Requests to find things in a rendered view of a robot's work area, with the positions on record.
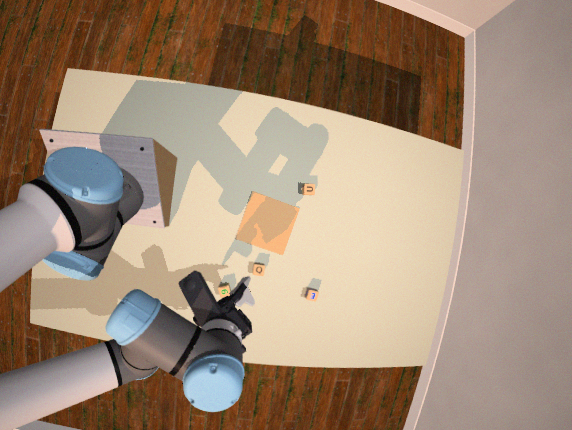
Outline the orange flat mat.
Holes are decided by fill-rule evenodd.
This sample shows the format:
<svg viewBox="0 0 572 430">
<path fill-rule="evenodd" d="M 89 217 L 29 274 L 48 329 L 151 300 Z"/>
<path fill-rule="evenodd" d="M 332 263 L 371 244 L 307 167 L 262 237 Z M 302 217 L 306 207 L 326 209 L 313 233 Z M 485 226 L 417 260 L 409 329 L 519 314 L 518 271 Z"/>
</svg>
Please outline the orange flat mat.
<svg viewBox="0 0 572 430">
<path fill-rule="evenodd" d="M 253 191 L 236 239 L 283 255 L 299 209 Z"/>
</svg>

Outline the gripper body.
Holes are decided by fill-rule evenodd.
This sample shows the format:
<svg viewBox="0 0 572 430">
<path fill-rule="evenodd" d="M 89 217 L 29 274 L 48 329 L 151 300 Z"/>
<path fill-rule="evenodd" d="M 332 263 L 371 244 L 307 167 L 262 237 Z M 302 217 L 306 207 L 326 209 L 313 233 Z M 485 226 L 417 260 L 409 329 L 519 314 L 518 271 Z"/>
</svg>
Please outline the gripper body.
<svg viewBox="0 0 572 430">
<path fill-rule="evenodd" d="M 241 311 L 241 309 L 237 310 L 237 308 L 235 307 L 236 306 L 235 303 L 232 303 L 232 301 L 229 300 L 229 298 L 230 298 L 229 296 L 225 296 L 219 301 L 217 301 L 222 311 L 224 312 L 225 316 L 214 316 L 208 319 L 204 324 L 214 319 L 228 320 L 233 324 L 235 324 L 238 327 L 238 329 L 241 329 L 242 331 L 241 335 L 243 340 L 246 338 L 246 336 L 252 333 L 252 324 L 251 321 L 248 319 L 248 317 Z"/>
</svg>

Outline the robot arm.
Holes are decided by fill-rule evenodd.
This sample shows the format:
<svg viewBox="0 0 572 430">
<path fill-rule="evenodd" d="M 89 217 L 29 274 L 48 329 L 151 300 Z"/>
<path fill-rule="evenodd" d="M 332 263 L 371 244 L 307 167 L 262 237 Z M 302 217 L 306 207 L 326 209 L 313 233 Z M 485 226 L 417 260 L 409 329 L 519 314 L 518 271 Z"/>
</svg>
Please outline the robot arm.
<svg viewBox="0 0 572 430">
<path fill-rule="evenodd" d="M 74 279 L 96 279 L 144 200 L 138 181 L 94 149 L 59 149 L 47 158 L 44 174 L 0 210 L 0 292 L 40 261 Z M 185 397 L 200 410 L 235 404 L 244 378 L 242 332 L 224 319 L 204 324 L 225 314 L 200 272 L 178 284 L 201 328 L 142 290 L 130 291 L 106 323 L 113 339 L 0 374 L 0 430 L 145 379 L 158 368 L 183 381 Z"/>
</svg>

